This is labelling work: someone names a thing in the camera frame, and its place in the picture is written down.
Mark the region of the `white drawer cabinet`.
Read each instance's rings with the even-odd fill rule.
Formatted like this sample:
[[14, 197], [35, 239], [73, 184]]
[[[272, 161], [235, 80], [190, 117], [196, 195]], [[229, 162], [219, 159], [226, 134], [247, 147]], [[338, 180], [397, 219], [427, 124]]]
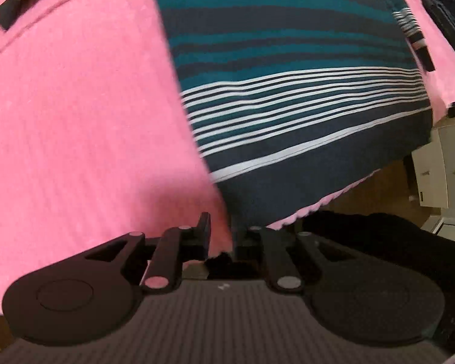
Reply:
[[440, 211], [423, 228], [437, 234], [445, 224], [455, 227], [455, 117], [442, 118], [412, 158], [419, 205]]

